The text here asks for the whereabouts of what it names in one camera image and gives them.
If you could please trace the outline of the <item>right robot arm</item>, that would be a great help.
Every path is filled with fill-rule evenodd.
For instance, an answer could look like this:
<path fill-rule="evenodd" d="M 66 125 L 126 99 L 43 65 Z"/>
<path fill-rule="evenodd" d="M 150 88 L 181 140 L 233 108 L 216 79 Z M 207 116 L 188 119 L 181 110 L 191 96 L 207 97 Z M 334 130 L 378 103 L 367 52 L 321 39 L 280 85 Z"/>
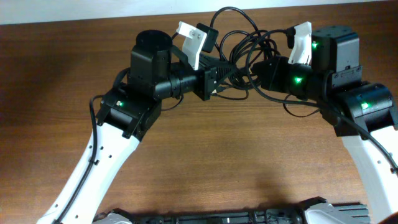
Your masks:
<path fill-rule="evenodd" d="M 264 98 L 285 93 L 284 105 L 315 107 L 354 161 L 373 219 L 397 222 L 397 105 L 388 88 L 362 79 L 359 36 L 350 27 L 285 30 L 290 57 L 246 63 Z"/>

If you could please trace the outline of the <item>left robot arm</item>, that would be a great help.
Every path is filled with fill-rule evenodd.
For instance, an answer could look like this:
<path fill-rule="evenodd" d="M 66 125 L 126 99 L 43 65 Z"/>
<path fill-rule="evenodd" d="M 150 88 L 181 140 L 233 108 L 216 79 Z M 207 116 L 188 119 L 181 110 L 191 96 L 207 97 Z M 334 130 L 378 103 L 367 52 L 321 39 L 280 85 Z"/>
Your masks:
<path fill-rule="evenodd" d="M 93 132 L 60 195 L 41 223 L 91 223 L 127 158 L 162 112 L 162 100 L 194 93 L 209 100 L 226 62 L 209 57 L 218 32 L 202 24 L 178 30 L 182 48 L 160 30 L 137 35 L 131 64 L 119 72 L 98 111 L 91 111 Z"/>

